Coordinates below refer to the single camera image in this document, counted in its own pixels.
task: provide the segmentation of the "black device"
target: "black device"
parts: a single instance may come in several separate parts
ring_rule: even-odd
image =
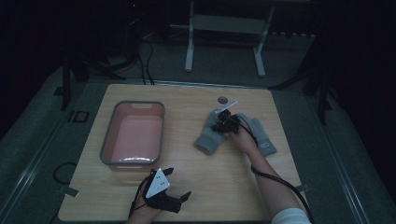
[[[172,174],[174,171],[174,168],[168,168],[163,170],[163,174],[164,175],[170,175]],[[132,202],[131,205],[131,210],[129,213],[129,217],[131,216],[132,212],[136,209],[139,209],[140,207],[134,208],[134,205],[136,203],[137,197],[140,193],[140,190],[143,186],[144,183],[148,182],[147,185],[145,186],[145,188],[143,189],[143,199],[146,202],[146,205],[148,207],[152,207],[155,209],[160,209],[163,211],[169,211],[169,212],[174,212],[174,213],[178,213],[180,211],[181,205],[186,202],[190,195],[191,195],[191,191],[185,193],[184,195],[182,195],[180,198],[174,198],[174,197],[170,197],[166,194],[166,189],[162,190],[159,193],[156,193],[155,195],[151,196],[151,197],[147,197],[148,195],[148,191],[150,189],[150,186],[153,184],[153,180],[155,177],[157,177],[157,171],[152,169],[150,172],[150,175],[147,176],[142,183],[140,184],[137,193],[134,197],[134,201]]]
[[[238,133],[241,120],[238,118],[238,116],[232,115],[228,109],[219,113],[218,120],[219,121],[216,122],[215,125],[210,127],[214,132]]]

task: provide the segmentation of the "forearm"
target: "forearm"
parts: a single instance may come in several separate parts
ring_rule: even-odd
[[[247,156],[251,165],[257,171],[280,177],[259,150],[251,150],[247,153]],[[286,208],[301,208],[293,192],[288,187],[275,180],[258,175],[256,175],[256,181],[271,217]]]
[[[149,224],[157,215],[139,213],[137,210],[134,211],[129,218],[127,224]]]

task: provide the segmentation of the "human arm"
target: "human arm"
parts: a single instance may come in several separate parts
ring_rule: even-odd
[[[257,171],[279,177],[245,129],[239,129],[238,134],[227,133],[227,136],[233,139],[236,146],[246,153],[251,165]],[[274,217],[287,208],[301,208],[293,192],[283,184],[261,176],[256,176],[256,182],[270,217]]]
[[[145,200],[140,193],[134,205],[134,211],[128,219],[127,224],[149,224],[162,210],[148,207]]]

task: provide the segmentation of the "white sleeve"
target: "white sleeve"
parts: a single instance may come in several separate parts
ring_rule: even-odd
[[[311,223],[306,213],[300,208],[287,208],[277,213],[271,224],[308,224]]]

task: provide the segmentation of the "hand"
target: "hand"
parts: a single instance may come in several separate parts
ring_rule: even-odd
[[[253,138],[244,128],[240,127],[237,134],[226,133],[225,135],[233,139],[236,146],[246,154],[250,155],[251,153],[259,152],[259,149],[257,148]]]
[[[134,211],[128,220],[128,224],[149,224],[156,216],[158,216],[162,210],[148,207],[145,200],[143,199],[143,189],[146,187],[146,183],[143,184],[142,189],[139,192],[139,196],[134,204]]]

